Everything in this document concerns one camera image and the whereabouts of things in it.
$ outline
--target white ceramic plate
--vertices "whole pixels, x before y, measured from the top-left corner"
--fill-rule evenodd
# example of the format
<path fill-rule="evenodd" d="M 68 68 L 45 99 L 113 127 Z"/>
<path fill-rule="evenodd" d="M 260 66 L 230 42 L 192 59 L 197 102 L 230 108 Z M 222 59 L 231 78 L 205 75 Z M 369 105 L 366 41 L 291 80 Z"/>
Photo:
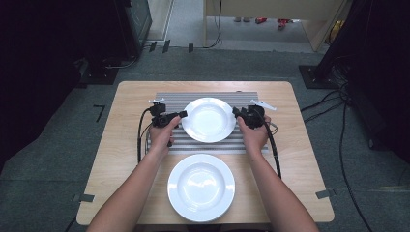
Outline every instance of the white ceramic plate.
<path fill-rule="evenodd" d="M 235 181 L 229 167 L 206 154 L 182 159 L 168 179 L 168 198 L 175 211 L 191 221 L 219 218 L 232 203 Z"/>
<path fill-rule="evenodd" d="M 188 104 L 185 110 L 188 116 L 182 119 L 182 127 L 191 138 L 200 142 L 221 141 L 235 129 L 235 115 L 225 101 L 197 99 Z"/>

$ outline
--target plate rim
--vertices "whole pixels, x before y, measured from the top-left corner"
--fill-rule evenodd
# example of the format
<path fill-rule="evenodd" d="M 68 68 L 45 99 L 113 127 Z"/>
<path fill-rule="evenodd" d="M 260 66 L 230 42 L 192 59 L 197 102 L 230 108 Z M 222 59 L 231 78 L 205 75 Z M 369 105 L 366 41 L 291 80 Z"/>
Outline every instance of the plate rim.
<path fill-rule="evenodd" d="M 211 161 L 217 162 L 218 166 L 211 164 Z M 178 195 L 177 193 L 178 192 L 178 182 L 177 181 L 180 178 L 180 176 L 177 176 L 177 173 L 179 172 L 179 174 L 181 174 L 190 166 L 200 163 L 200 162 L 213 165 L 220 172 L 223 180 L 225 181 L 225 187 L 231 186 L 230 189 L 224 190 L 224 194 L 221 197 L 220 203 L 217 206 L 215 206 L 215 207 L 220 207 L 220 210 L 218 210 L 214 215 L 209 214 L 209 211 L 212 209 L 215 210 L 215 207 L 213 207 L 212 209 L 203 211 L 203 212 L 199 212 L 198 214 L 193 214 L 192 211 L 189 211 L 188 207 L 186 211 L 181 211 L 180 209 L 178 209 L 178 207 L 176 207 L 178 203 L 184 204 L 183 202 L 181 202 L 181 198 L 179 198 L 178 196 L 175 197 L 175 195 Z M 229 166 L 221 159 L 215 156 L 212 156 L 209 154 L 203 154 L 203 153 L 191 155 L 191 156 L 188 156 L 180 160 L 175 165 L 175 167 L 172 169 L 169 175 L 169 178 L 168 178 L 168 182 L 167 182 L 167 195 L 168 195 L 168 200 L 172 208 L 181 217 L 187 220 L 190 220 L 190 221 L 194 221 L 194 222 L 212 221 L 212 220 L 215 220 L 221 217 L 223 214 L 225 214 L 226 211 L 232 205 L 232 202 L 235 196 L 235 191 L 236 191 L 235 179 L 234 179 L 234 176 Z"/>

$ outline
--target table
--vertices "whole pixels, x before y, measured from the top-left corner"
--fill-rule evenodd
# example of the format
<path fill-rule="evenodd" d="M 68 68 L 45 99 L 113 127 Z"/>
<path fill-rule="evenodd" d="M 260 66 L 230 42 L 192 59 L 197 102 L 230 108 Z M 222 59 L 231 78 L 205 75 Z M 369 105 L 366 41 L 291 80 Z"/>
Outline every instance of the table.
<path fill-rule="evenodd" d="M 325 190 L 308 133 L 292 86 L 284 81 L 125 81 L 119 84 L 102 134 L 102 140 L 85 194 L 95 195 L 93 202 L 81 202 L 77 222 L 87 225 L 107 198 L 126 180 L 137 165 L 136 135 L 140 115 L 150 107 L 148 100 L 157 92 L 252 92 L 260 100 L 274 105 L 267 111 L 278 125 L 275 140 L 283 181 L 307 207 L 315 221 L 331 221 L 334 212 L 329 198 L 318 199 L 316 192 Z M 145 117 L 148 125 L 150 115 Z M 188 224 L 172 208 L 167 198 L 166 183 L 172 168 L 186 155 L 169 155 L 161 164 L 138 224 Z M 212 223 L 266 224 L 269 219 L 245 154 L 217 157 L 231 169 L 236 193 L 229 210 Z M 272 154 L 265 155 L 275 167 Z"/>
<path fill-rule="evenodd" d="M 313 51 L 317 51 L 350 0 L 203 0 L 203 43 L 207 46 L 207 16 L 247 16 L 301 19 Z"/>

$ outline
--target controller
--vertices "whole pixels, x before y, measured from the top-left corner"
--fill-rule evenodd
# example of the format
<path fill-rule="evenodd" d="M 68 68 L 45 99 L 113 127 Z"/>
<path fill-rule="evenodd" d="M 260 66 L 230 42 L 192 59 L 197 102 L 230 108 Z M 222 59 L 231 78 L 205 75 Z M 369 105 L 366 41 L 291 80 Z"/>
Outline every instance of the controller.
<path fill-rule="evenodd" d="M 166 105 L 164 103 L 161 103 L 161 101 L 164 101 L 164 99 L 161 100 L 153 100 L 149 101 L 149 103 L 153 103 L 154 105 L 149 108 L 149 111 L 153 118 L 151 119 L 153 127 L 156 128 L 164 128 L 166 127 L 173 118 L 180 116 L 181 118 L 185 118 L 188 116 L 188 113 L 186 110 L 183 110 L 181 112 L 175 112 L 175 113 L 165 113 L 166 111 Z M 172 146 L 172 143 L 168 141 L 167 144 L 168 147 Z"/>
<path fill-rule="evenodd" d="M 235 115 L 235 118 L 241 116 L 250 129 L 260 128 L 265 123 L 265 109 L 259 105 L 248 105 L 248 109 L 242 107 L 241 110 L 233 107 L 232 113 Z"/>
<path fill-rule="evenodd" d="M 155 116 L 152 119 L 153 126 L 156 127 L 156 128 L 164 128 L 176 116 L 180 116 L 181 118 L 185 118 L 185 117 L 188 116 L 188 114 L 187 114 L 186 110 L 181 111 L 181 112 L 170 113 L 170 114 L 160 114 L 158 116 Z"/>

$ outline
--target tabletop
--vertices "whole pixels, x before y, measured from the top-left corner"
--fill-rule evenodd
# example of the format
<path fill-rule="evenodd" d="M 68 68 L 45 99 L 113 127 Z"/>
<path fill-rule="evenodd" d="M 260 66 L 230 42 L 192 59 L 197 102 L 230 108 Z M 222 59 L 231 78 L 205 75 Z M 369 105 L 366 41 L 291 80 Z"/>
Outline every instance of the tabletop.
<path fill-rule="evenodd" d="M 77 222 L 87 225 L 108 197 L 120 187 L 137 165 L 136 141 L 139 119 L 158 92 L 257 92 L 258 98 L 275 106 L 267 111 L 278 126 L 274 138 L 282 180 L 305 205 L 317 222 L 331 221 L 334 211 L 329 198 L 318 199 L 325 185 L 313 153 L 293 88 L 285 81 L 124 81 L 119 84 L 102 140 L 85 189 L 93 202 L 81 202 Z M 143 125 L 151 121 L 145 116 Z M 138 224 L 189 224 L 172 208 L 167 180 L 173 167 L 187 155 L 169 155 L 163 160 Z M 228 211 L 211 223 L 268 223 L 257 185 L 245 154 L 215 155 L 231 169 L 236 192 Z M 275 169 L 272 153 L 264 155 Z"/>

